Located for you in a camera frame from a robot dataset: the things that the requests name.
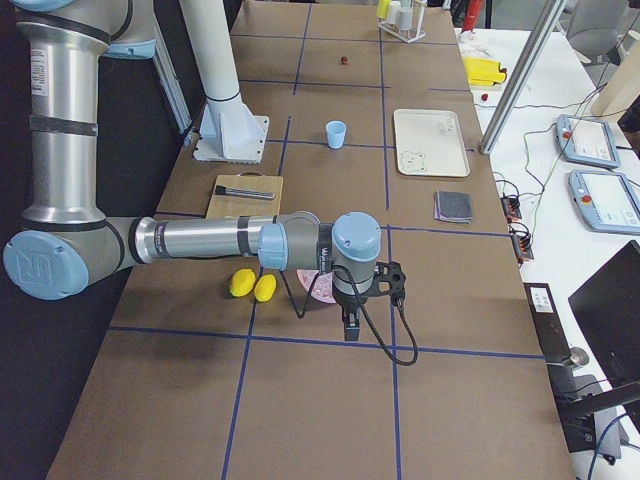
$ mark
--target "white tray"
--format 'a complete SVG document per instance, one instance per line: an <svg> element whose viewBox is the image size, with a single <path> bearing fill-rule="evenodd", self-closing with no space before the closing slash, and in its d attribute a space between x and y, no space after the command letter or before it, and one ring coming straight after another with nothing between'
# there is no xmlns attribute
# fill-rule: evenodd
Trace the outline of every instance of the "white tray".
<svg viewBox="0 0 640 480"><path fill-rule="evenodd" d="M467 152L455 112L400 109L393 112L398 170L405 175L466 177Z"/></svg>

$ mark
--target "chair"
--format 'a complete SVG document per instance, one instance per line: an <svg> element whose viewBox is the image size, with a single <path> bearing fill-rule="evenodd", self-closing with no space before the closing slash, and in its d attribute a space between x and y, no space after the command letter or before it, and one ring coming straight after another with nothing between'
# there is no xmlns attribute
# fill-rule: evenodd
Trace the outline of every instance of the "chair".
<svg viewBox="0 0 640 480"><path fill-rule="evenodd" d="M575 8L576 3L578 3L578 0L567 0L567 3L565 3L564 9L562 11L569 14L573 13L573 9Z"/></svg>
<svg viewBox="0 0 640 480"><path fill-rule="evenodd" d="M567 40L582 55L599 59L616 47L628 0L577 0L567 27Z"/></svg>

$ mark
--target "white pillar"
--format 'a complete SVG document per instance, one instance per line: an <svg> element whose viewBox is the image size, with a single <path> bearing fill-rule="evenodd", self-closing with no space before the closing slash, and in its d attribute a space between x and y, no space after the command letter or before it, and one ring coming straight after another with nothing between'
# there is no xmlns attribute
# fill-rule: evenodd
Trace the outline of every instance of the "white pillar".
<svg viewBox="0 0 640 480"><path fill-rule="evenodd" d="M222 0L180 0L207 106L197 160L259 163L269 126L242 103Z"/></svg>

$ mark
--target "yellow toy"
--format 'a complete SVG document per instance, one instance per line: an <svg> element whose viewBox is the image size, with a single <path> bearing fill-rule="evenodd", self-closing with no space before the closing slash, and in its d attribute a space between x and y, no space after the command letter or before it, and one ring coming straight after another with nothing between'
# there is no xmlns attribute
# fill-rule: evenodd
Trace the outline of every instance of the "yellow toy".
<svg viewBox="0 0 640 480"><path fill-rule="evenodd" d="M469 85L492 86L507 79L507 69L497 60L477 57L462 57L467 70Z"/></svg>
<svg viewBox="0 0 640 480"><path fill-rule="evenodd" d="M268 302L273 297L276 291L276 277L269 273L263 275L256 283L256 288L253 290L253 294L256 296L256 300L259 302Z"/></svg>
<svg viewBox="0 0 640 480"><path fill-rule="evenodd" d="M233 274L229 281L229 292L234 297L244 297L256 283L256 274L250 268L243 268Z"/></svg>

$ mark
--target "black cable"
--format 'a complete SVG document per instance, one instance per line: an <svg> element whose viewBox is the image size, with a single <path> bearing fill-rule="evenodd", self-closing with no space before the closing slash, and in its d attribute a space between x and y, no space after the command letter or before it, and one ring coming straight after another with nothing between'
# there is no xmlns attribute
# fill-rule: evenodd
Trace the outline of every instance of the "black cable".
<svg viewBox="0 0 640 480"><path fill-rule="evenodd" d="M515 225L521 226L524 230L515 228ZM522 222L510 222L508 224L509 234L514 235L520 244L520 250L523 254L531 252L532 235L529 227Z"/></svg>
<svg viewBox="0 0 640 480"><path fill-rule="evenodd" d="M603 380L596 380L595 382L590 382L590 383L587 383L586 385L581 386L577 390L572 390L570 392L561 392L560 394L561 395L571 395L572 393L578 393L580 390L584 390L585 388L590 387L591 385L595 385L597 383L602 383L602 382L608 382L608 381L609 381L608 378L605 378Z"/></svg>
<svg viewBox="0 0 640 480"><path fill-rule="evenodd" d="M593 457L591 457L591 465L589 466L589 474L587 475L587 480L591 480L591 478L593 477L593 469L596 466L596 459L598 458L598 455L600 454L600 449L602 448L602 444L604 443L604 439L607 436L607 433L609 433L609 430L611 430L611 428L616 423L618 423L620 420L622 420L627 415L628 415L628 413L623 413L622 415L618 415L616 418L611 420L611 422L609 422L609 424L602 431L602 434L600 435L600 439L598 440L598 443L596 445L596 449L593 451Z"/></svg>
<svg viewBox="0 0 640 480"><path fill-rule="evenodd" d="M589 101L591 100L596 93L598 93L600 90L602 90L604 87L606 87L607 84L604 83L602 85L597 86L593 91L591 91L584 100L582 100L581 102L576 102L576 103L570 103L569 105L547 105L547 104L541 104L541 105L533 105L533 104L527 104L527 105L517 105L515 107L513 107L514 110L517 109L522 109L522 108L554 108L557 110L564 110L566 108L571 108L571 107L581 107L585 101ZM480 107L480 108L497 108L497 105L482 105L481 103L474 103L474 105L476 107Z"/></svg>
<svg viewBox="0 0 640 480"><path fill-rule="evenodd" d="M205 108L206 105L207 105L207 101L205 100L202 103L202 107L200 107L198 109L198 112L201 112ZM200 114L198 113L198 115L196 117L192 118L191 122L189 123L189 125L187 125L187 128L185 128L184 131L181 133L181 140L182 140L181 143L183 145L184 145L185 140L187 139L187 136L191 133L191 129L193 129L194 132L196 131L196 129L194 129L193 126L195 125L196 120L198 119L197 117L199 117L199 115Z"/></svg>
<svg viewBox="0 0 640 480"><path fill-rule="evenodd" d="M593 90L591 93L589 93L589 95L587 95L584 100L582 101L582 104L586 104L590 101L590 99L598 92L598 90L602 89L603 87L596 87L595 90ZM576 110L576 114L580 111L580 107L578 107L578 109ZM578 117L578 120L576 121L576 124L574 125L573 129L575 130L578 125L580 125L580 122L582 121L582 119L585 118L584 115ZM552 123L549 128L547 128L546 131L549 131L553 128L553 126L556 125L556 123ZM524 135L524 145L525 145L525 152L527 155L527 162L525 164L525 171L527 173L529 173L529 175L531 175L535 180L537 180L539 183L540 181L538 180L537 177L535 177L531 172L529 172L528 166L529 166L529 162L530 162L530 157L529 157L529 146L527 145L527 140L526 140L526 133ZM531 239L530 239L530 245L533 246L533 235L535 232L536 227L538 226L538 209L540 208L540 204L542 203L542 194L545 192L546 188L547 188L547 183L549 183L549 181L551 180L551 176L553 175L554 170L556 169L556 165L558 165L558 162L560 161L560 158L562 158L562 155L564 155L564 152L566 151L567 147L569 146L569 142L565 142L564 146L562 147L562 149L560 150L560 153L558 153L558 156L556 157L556 159L553 162L553 165L551 166L551 170L549 171L549 174L547 176L547 179L544 181L544 183L542 183L542 190L540 191L540 195L538 198L538 203L534 209L534 213L533 213L533 228L531 230Z"/></svg>
<svg viewBox="0 0 640 480"><path fill-rule="evenodd" d="M638 450L640 451L640 446L634 444L634 443L629 443L629 442L621 442L620 445L624 446L624 447L629 447L629 448L633 448L634 450Z"/></svg>
<svg viewBox="0 0 640 480"><path fill-rule="evenodd" d="M604 117L611 117L612 115L618 115L619 113L626 113L627 111L631 110L631 107L627 107L623 110L618 110L617 112L612 112L612 113L607 113L605 115L583 115L582 117L580 117L580 119L583 118L604 118Z"/></svg>
<svg viewBox="0 0 640 480"><path fill-rule="evenodd" d="M504 183L505 186L506 185L511 185L515 189L515 191L516 191L515 194L507 195L505 193L505 191L504 191L505 187L503 186L502 187L502 197L501 198L506 198L506 199L511 200L511 205L510 206L512 208L514 208L514 209L520 208L520 190L518 189L517 185L515 183L513 183L513 182L510 182L509 180L506 180L506 179L498 179L495 182L496 183Z"/></svg>
<svg viewBox="0 0 640 480"><path fill-rule="evenodd" d="M367 309L364 306L364 302L360 298L360 293L358 293L358 287L357 287L356 282L353 279L353 276L351 275L351 272L349 271L349 269L347 267L344 267L343 265L334 265L333 266L333 270L334 271L335 270L341 270L347 276L347 278L349 280L349 283L351 284L351 288L353 289L354 295L356 297L356 301L358 302L358 308L360 310L362 310L362 314L364 315L364 318L367 321L367 324L369 325L369 328L371 329L371 332L376 337L376 340L378 341L378 344L380 345L380 347L382 348L384 353L387 355L387 357L389 357L389 359L393 363L395 363L396 365L402 365L404 367L409 367L409 366L415 364L416 361L418 360L418 344L416 343L416 339L413 336L413 332L411 331L411 328L409 327L409 324L407 323L407 320L405 318L403 300L402 299L396 299L396 302L397 302L396 307L398 309L398 312L400 313L400 320L402 321L402 324L404 325L405 331L407 332L407 335L409 335L409 338L411 339L411 346L413 348L413 357L409 361L400 360L393 353L391 353L391 351L389 350L389 347L387 347L387 345L384 343L384 340L380 336L380 333L378 332L378 329L376 328L376 326L371 321L371 318L369 317L369 313L367 312Z"/></svg>
<svg viewBox="0 0 640 480"><path fill-rule="evenodd" d="M531 176L531 178L533 178L540 185L541 190L540 190L540 193L537 194L537 195L540 195L540 196L542 196L542 194L544 193L546 186L542 182L542 180L540 180L538 177L536 177L534 175L534 173L531 170L529 170L529 163L531 162L531 159L530 159L530 156L529 156L529 144L527 143L527 135L536 135L536 134L540 134L540 133L547 133L548 131L553 129L553 127L555 127L555 126L556 126L556 122L553 122L545 130L532 130L530 132L525 132L522 135L522 138L524 138L524 151L525 151L525 155L527 157L527 161L524 164L524 171L527 172Z"/></svg>
<svg viewBox="0 0 640 480"><path fill-rule="evenodd" d="M284 287L287 290L287 296L289 297L289 302L291 303L293 310L296 312L296 316L302 319L307 314L307 306L309 305L311 292L313 292L313 287L315 287L316 281L320 277L320 271L316 272L316 275L313 277L313 280L311 281L311 285L309 285L309 290L307 291L307 295L304 298L304 304L302 305L302 310L298 310L296 301L293 298L293 293L291 293L291 288L289 287L289 282L287 281L287 277L285 276L282 270L280 271L280 276L282 277L282 281L284 282Z"/></svg>

